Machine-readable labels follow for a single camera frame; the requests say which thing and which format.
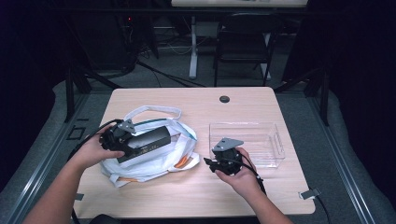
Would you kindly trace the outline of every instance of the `clear plastic container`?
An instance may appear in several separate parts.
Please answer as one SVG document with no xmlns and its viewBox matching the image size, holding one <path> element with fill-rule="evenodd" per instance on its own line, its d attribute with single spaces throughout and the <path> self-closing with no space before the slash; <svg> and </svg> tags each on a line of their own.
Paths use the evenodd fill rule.
<svg viewBox="0 0 396 224">
<path fill-rule="evenodd" d="M 272 122 L 231 122 L 209 125 L 209 154 L 214 160 L 212 148 L 223 138 L 243 141 L 243 147 L 258 167 L 277 168 L 285 159 L 285 150 L 277 127 Z"/>
</svg>

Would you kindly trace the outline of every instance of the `black chair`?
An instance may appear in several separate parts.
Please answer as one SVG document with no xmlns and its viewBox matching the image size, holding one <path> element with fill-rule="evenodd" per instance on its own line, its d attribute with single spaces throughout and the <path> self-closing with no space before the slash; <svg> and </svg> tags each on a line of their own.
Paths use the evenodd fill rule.
<svg viewBox="0 0 396 224">
<path fill-rule="evenodd" d="M 91 220 L 90 224 L 121 224 L 120 220 L 115 219 L 114 217 L 110 217 L 105 214 L 101 214 Z"/>
<path fill-rule="evenodd" d="M 276 15 L 257 13 L 234 13 L 225 16 L 218 27 L 217 47 L 213 66 L 215 84 L 218 85 L 218 66 L 222 63 L 260 63 L 267 67 L 262 85 L 268 77 L 268 71 L 274 52 L 274 44 L 283 29 L 282 20 Z"/>
</svg>

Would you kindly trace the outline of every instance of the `gray carpet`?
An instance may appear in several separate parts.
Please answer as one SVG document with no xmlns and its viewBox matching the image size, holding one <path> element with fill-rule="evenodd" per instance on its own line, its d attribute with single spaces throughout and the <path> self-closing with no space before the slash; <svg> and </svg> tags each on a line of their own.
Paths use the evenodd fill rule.
<svg viewBox="0 0 396 224">
<path fill-rule="evenodd" d="M 291 44 L 292 36 L 283 36 L 279 39 L 279 47 L 276 49 L 274 63 L 271 67 L 272 79 L 267 83 L 268 86 L 274 88 L 280 85 L 281 74 L 283 73 L 283 67 Z M 211 66 L 213 58 L 211 55 L 213 47 L 201 46 L 199 50 L 198 77 L 193 81 L 212 86 L 213 70 Z M 161 49 L 159 60 L 152 56 L 149 58 L 140 57 L 140 60 L 166 74 L 188 79 L 189 53 L 177 54 L 171 49 Z M 231 66 L 224 65 L 221 67 L 220 74 L 224 76 L 230 75 L 231 73 L 227 70 L 229 68 Z M 253 71 L 251 68 L 252 66 L 238 66 L 236 70 L 244 71 L 244 74 L 250 74 L 255 79 L 224 79 L 219 84 L 235 86 L 234 83 L 238 83 L 237 86 L 260 86 L 261 82 L 257 81 L 260 69 Z M 137 66 L 127 76 L 112 78 L 111 80 L 126 88 L 181 87 L 175 81 L 155 74 L 141 66 Z M 20 169 L 0 194 L 0 206 L 2 208 L 0 223 L 7 223 L 9 220 L 14 221 L 11 223 L 19 223 L 32 204 L 35 203 L 36 199 L 58 174 L 66 162 L 69 152 L 79 142 L 79 139 L 98 127 L 106 109 L 111 90 L 96 80 L 90 80 L 90 82 L 93 86 L 92 94 L 81 95 L 78 92 L 76 93 L 78 111 L 67 124 L 64 123 L 66 111 L 64 83 L 54 88 L 57 99 L 48 122 L 37 137 Z M 301 92 L 303 86 L 304 83 L 293 88 L 291 92 L 280 93 L 276 97 L 303 167 L 307 183 L 310 187 L 319 188 L 322 192 L 320 198 L 329 212 L 332 223 L 361 223 L 345 182 L 335 166 L 332 146 L 323 132 L 321 121 L 316 117 L 318 112 L 313 107 L 315 100 L 304 97 Z M 359 186 L 375 222 L 394 223 L 396 215 L 387 198 L 375 187 L 370 176 L 367 175 L 364 167 L 356 158 L 353 149 L 350 148 L 345 124 L 338 109 L 337 99 L 333 94 L 330 97 L 329 122 L 331 125 L 328 129 L 336 139 L 337 146 L 342 151 L 347 166 L 355 177 L 356 184 Z M 49 161 L 48 172 L 39 172 L 37 174 L 35 172 L 37 165 L 45 163 L 45 161 Z M 41 182 L 35 183 L 35 188 L 30 186 L 30 189 L 33 189 L 31 191 L 32 197 L 22 197 L 21 193 L 29 183 L 31 176 L 41 177 L 37 178 Z M 313 215 L 290 216 L 290 218 L 295 223 L 328 223 L 321 204 L 317 200 L 315 200 L 315 204 L 317 209 Z"/>
</svg>

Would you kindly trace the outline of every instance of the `black wall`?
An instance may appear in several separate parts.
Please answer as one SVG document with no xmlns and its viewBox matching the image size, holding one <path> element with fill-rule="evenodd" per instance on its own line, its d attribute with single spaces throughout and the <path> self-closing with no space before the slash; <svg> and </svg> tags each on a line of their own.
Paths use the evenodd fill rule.
<svg viewBox="0 0 396 224">
<path fill-rule="evenodd" d="M 86 62 L 64 24 L 34 1 L 0 3 L 0 190 L 47 121 L 52 88 L 73 60 Z"/>
<path fill-rule="evenodd" d="M 396 208 L 396 2 L 311 0 L 309 11 L 324 3 L 343 15 L 303 21 L 283 78 L 325 65 L 349 142 Z"/>
</svg>

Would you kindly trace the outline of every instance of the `wooden table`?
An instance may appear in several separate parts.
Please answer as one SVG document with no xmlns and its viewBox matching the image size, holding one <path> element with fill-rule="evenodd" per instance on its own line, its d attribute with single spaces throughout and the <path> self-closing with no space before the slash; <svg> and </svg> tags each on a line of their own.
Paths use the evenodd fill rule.
<svg viewBox="0 0 396 224">
<path fill-rule="evenodd" d="M 222 95 L 229 96 L 230 102 L 222 103 L 219 100 Z M 272 89 L 118 89 L 111 95 L 102 123 L 122 119 L 141 105 L 180 108 L 180 121 L 197 133 L 195 151 L 201 155 L 201 162 L 188 171 L 145 183 L 129 183 L 119 189 L 102 175 L 100 165 L 94 165 L 81 178 L 78 193 L 84 197 L 75 202 L 78 217 L 92 218 L 99 214 L 122 218 L 254 216 L 244 199 L 219 180 L 203 161 L 203 157 L 209 157 L 209 124 L 214 122 L 274 122 L 286 159 L 277 169 L 258 168 L 268 197 L 285 214 L 315 211 L 312 200 L 299 198 L 298 192 L 308 190 L 308 186 Z M 165 115 L 145 112 L 135 117 L 134 122 L 170 117 Z"/>
</svg>

